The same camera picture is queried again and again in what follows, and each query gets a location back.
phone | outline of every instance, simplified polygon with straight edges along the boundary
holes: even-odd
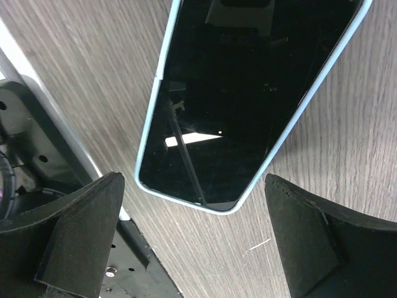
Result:
[[[237,211],[372,0],[174,0],[135,168],[144,191]]]

metal screw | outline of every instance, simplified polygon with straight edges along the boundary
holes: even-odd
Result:
[[[116,269],[116,268],[114,268],[114,267],[108,267],[108,268],[106,268],[105,275],[106,275],[108,278],[114,278],[114,276],[116,275],[116,272],[117,272],[117,269]]]

hole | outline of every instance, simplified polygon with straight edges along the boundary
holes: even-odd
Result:
[[[2,101],[0,101],[0,110],[5,111],[7,109],[7,106],[5,103],[3,103]]]
[[[44,163],[48,162],[48,158],[45,157],[44,155],[40,155],[40,156],[38,157],[38,159],[39,159],[40,161],[44,162]]]

